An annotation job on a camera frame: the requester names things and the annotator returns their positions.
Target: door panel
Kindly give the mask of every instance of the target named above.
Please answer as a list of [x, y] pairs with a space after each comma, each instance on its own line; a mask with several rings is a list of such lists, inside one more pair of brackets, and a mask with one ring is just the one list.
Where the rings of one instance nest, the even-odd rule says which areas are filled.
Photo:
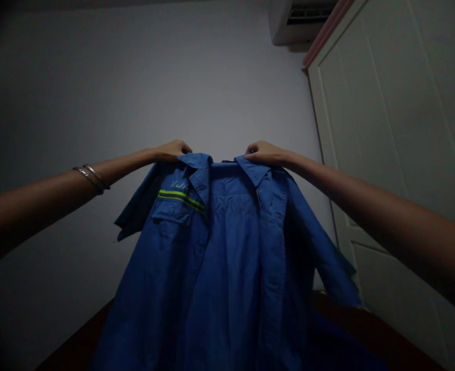
[[[455, 1], [356, 0], [309, 77], [326, 165], [455, 220]], [[364, 303], [455, 370], [455, 308], [332, 209]]]

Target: reflective stripe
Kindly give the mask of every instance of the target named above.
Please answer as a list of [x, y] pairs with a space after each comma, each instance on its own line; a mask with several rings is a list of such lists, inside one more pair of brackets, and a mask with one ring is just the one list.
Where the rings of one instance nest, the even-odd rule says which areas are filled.
[[172, 198], [176, 200], [183, 201], [184, 203], [188, 204], [192, 208], [198, 210], [199, 212], [204, 213], [205, 212], [205, 206], [198, 201], [192, 199], [191, 197], [188, 197], [186, 193], [182, 192], [177, 192], [177, 191], [164, 191], [160, 190], [158, 197], [160, 198]]

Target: forearm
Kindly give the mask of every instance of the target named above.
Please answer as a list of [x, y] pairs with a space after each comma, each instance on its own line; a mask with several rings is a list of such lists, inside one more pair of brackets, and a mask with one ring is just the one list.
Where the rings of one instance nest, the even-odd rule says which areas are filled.
[[[146, 149], [92, 165], [113, 184], [155, 161]], [[78, 209], [97, 195], [97, 189], [75, 170], [53, 176], [0, 195], [0, 259], [34, 234]]]
[[303, 156], [282, 162], [455, 305], [455, 222]]

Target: bracelet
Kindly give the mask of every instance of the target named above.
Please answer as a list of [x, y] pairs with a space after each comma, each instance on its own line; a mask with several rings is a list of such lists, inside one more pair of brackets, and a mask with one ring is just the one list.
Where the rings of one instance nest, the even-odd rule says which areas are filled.
[[90, 183], [95, 187], [95, 189], [97, 189], [99, 195], [104, 193], [102, 187], [95, 181], [95, 179], [93, 179], [90, 176], [90, 174], [88, 174], [85, 171], [85, 169], [82, 169], [81, 167], [74, 167], [73, 170], [78, 170], [80, 173], [82, 173], [85, 176], [85, 178], [87, 178], [90, 181]]
[[90, 170], [92, 172], [92, 174], [95, 175], [95, 178], [100, 180], [100, 182], [104, 185], [106, 190], [110, 189], [110, 185], [108, 185], [107, 182], [105, 182], [105, 180], [103, 180], [102, 177], [99, 174], [97, 174], [97, 172], [90, 166], [90, 164], [85, 164], [85, 165], [83, 165], [83, 167]]

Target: shirt pocket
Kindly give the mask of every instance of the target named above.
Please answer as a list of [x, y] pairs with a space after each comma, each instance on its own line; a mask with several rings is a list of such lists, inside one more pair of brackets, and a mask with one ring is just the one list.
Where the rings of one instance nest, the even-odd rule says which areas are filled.
[[156, 231], [155, 245], [160, 251], [183, 254], [192, 244], [191, 219], [194, 209], [173, 200], [160, 200], [151, 215]]

